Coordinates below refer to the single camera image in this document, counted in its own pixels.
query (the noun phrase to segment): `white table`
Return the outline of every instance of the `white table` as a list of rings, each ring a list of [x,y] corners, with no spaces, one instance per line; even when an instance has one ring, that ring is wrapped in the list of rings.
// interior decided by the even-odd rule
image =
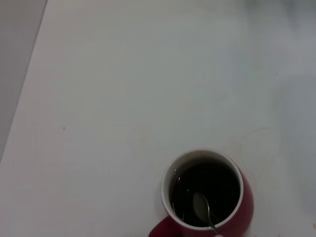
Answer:
[[[183,152],[255,198],[249,237],[316,235],[314,1],[50,0],[0,166],[4,237],[146,237]]]

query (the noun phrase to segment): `mug handle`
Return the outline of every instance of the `mug handle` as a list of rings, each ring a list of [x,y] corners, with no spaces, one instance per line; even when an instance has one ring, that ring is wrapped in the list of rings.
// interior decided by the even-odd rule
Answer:
[[[167,216],[153,228],[148,237],[183,237],[183,235],[175,221]]]

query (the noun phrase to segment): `mug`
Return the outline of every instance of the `mug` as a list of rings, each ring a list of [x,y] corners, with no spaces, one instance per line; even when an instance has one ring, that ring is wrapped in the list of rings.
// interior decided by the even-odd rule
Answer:
[[[216,150],[196,150],[185,153],[169,164],[161,182],[161,199],[168,216],[150,232],[149,237],[215,237],[211,227],[191,226],[180,220],[171,207],[169,196],[171,182],[175,172],[183,167],[201,162],[201,159],[216,160],[227,165],[236,175],[240,195],[233,212],[222,222],[215,225],[219,235],[224,237],[241,237],[249,228],[253,211],[253,195],[248,181],[237,165],[225,154]]]

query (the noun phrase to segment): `dark liquid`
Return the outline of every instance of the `dark liquid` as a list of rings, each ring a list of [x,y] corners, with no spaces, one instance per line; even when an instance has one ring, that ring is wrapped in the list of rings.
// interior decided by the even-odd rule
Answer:
[[[234,172],[225,164],[212,161],[192,166],[175,176],[171,191],[171,206],[176,215],[191,226],[206,227],[193,209],[193,195],[202,193],[209,204],[211,220],[215,224],[224,221],[237,206],[240,186]]]

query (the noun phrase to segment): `spoon handle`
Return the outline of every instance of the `spoon handle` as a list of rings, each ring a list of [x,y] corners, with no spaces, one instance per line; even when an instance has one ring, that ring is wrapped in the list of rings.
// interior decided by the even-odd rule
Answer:
[[[213,222],[211,221],[211,218],[210,218],[210,216],[209,216],[209,213],[208,213],[208,223],[209,223],[210,227],[212,227],[212,229],[215,231],[215,233],[218,234],[218,231],[217,231],[215,225],[214,225]]]

